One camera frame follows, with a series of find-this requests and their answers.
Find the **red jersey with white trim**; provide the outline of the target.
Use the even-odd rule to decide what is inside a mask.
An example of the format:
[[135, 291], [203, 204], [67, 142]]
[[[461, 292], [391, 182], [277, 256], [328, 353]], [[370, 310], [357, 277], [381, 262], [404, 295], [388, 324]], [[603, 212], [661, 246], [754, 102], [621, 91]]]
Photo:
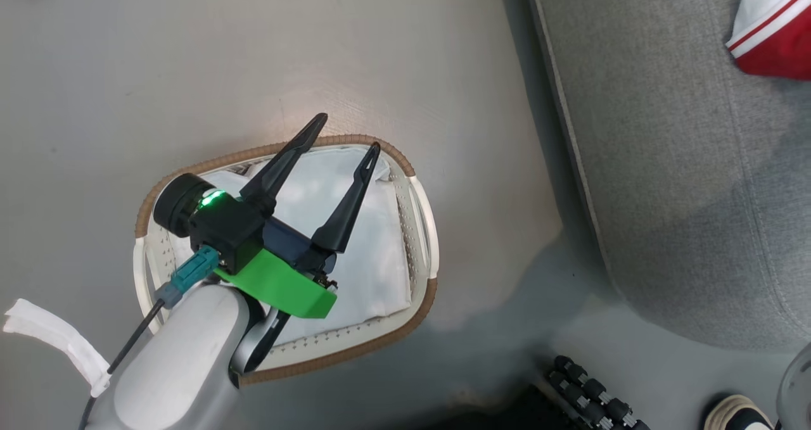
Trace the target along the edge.
[[726, 47], [744, 73], [811, 81], [811, 0], [740, 0]]

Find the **white and beige shoe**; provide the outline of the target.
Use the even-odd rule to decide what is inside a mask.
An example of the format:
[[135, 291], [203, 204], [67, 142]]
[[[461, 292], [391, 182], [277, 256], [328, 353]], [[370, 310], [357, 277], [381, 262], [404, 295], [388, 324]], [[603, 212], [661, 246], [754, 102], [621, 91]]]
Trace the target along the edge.
[[717, 395], [706, 406], [699, 430], [776, 430], [773, 422], [744, 395]]

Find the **white laundry basket brown rim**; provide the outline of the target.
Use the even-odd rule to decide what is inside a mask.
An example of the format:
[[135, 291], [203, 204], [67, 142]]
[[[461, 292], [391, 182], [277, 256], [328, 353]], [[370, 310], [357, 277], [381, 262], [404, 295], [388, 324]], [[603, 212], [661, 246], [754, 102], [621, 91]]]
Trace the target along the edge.
[[[380, 141], [380, 145], [381, 157], [388, 162], [393, 178], [409, 267], [411, 306], [387, 317], [277, 345], [255, 372], [241, 377], [242, 386], [307, 374], [374, 353], [410, 335], [428, 316], [437, 293], [440, 265], [437, 226], [411, 162], [389, 142]], [[134, 225], [134, 292], [142, 314], [153, 308], [153, 290], [166, 282], [179, 264], [169, 233], [153, 221], [153, 208], [160, 191], [179, 174], [203, 175], [257, 163], [272, 158], [281, 148], [283, 144], [275, 142], [179, 168], [151, 188], [140, 205]]]

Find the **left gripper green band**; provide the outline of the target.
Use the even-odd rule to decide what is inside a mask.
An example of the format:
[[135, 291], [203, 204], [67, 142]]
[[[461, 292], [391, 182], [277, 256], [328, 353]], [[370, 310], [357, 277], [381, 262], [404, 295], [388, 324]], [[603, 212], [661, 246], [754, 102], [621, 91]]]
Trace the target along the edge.
[[[261, 216], [272, 216], [276, 196], [327, 121], [327, 113], [314, 116], [241, 188], [241, 200]], [[250, 262], [237, 274], [228, 274], [223, 267], [215, 269], [215, 274], [279, 312], [301, 319], [326, 318], [337, 300], [337, 283], [328, 276], [335, 268], [337, 253], [347, 250], [380, 151], [380, 143], [373, 142], [355, 168], [347, 193], [312, 239], [272, 218], [264, 226], [264, 247]]]

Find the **grey fabric sofa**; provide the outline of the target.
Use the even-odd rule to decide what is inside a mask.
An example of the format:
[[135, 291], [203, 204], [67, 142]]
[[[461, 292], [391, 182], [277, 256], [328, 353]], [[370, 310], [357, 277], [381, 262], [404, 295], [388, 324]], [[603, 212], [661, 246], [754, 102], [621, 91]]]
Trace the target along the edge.
[[608, 275], [698, 343], [811, 342], [811, 82], [747, 75], [741, 0], [535, 0]]

